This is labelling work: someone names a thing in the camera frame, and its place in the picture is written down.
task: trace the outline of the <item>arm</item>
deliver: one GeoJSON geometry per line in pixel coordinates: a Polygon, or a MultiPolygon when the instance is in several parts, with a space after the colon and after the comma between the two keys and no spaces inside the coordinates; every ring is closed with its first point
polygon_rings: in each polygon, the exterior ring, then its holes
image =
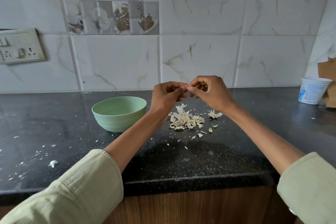
{"type": "Polygon", "coordinates": [[[220,77],[198,76],[187,90],[245,131],[281,174],[278,193],[304,223],[336,223],[334,167],[315,152],[304,155],[241,109],[220,77]]]}
{"type": "Polygon", "coordinates": [[[162,124],[186,83],[154,87],[150,110],[104,150],[90,151],[59,179],[10,211],[0,223],[102,223],[123,198],[121,172],[162,124]]]}

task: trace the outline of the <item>brown paper bag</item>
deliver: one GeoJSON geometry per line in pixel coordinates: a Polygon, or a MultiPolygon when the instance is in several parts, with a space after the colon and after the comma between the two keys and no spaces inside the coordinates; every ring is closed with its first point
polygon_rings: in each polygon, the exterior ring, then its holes
{"type": "Polygon", "coordinates": [[[327,107],[336,108],[336,58],[328,58],[328,61],[317,64],[318,76],[333,80],[325,91],[323,99],[327,107]]]}

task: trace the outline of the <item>white switch plate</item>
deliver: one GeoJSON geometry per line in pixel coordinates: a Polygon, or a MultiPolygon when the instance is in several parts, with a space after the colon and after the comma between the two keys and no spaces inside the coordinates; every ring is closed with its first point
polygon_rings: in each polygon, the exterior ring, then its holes
{"type": "Polygon", "coordinates": [[[0,64],[46,60],[35,28],[0,31],[0,64]]]}

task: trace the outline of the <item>sleeve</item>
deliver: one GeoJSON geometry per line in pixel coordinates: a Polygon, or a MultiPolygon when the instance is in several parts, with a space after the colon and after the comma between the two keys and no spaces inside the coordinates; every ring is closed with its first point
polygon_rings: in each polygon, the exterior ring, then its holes
{"type": "Polygon", "coordinates": [[[336,169],[316,152],[281,175],[278,193],[305,224],[336,223],[336,169]]]}
{"type": "Polygon", "coordinates": [[[23,201],[4,223],[102,223],[123,199],[121,173],[103,150],[91,150],[48,188],[23,201]]]}

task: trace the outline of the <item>countertop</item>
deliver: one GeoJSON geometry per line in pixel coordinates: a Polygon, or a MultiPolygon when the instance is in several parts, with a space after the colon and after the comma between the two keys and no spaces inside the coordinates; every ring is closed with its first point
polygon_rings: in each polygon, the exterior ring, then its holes
{"type": "MultiPolygon", "coordinates": [[[[298,102],[296,87],[230,91],[271,130],[336,166],[336,112],[298,102]]],[[[0,205],[19,203],[45,189],[91,149],[103,149],[120,135],[97,124],[91,112],[95,103],[137,96],[147,101],[148,110],[151,95],[151,91],[0,94],[0,205]],[[55,168],[48,166],[52,160],[59,162],[55,168]]],[[[195,98],[183,103],[194,114],[210,110],[195,98]]],[[[237,125],[224,115],[218,120],[203,117],[201,129],[174,131],[167,121],[157,130],[124,170],[124,195],[277,184],[279,174],[237,125]],[[219,126],[209,134],[212,124],[219,126]],[[201,130],[207,134],[192,140],[201,130]]]]}

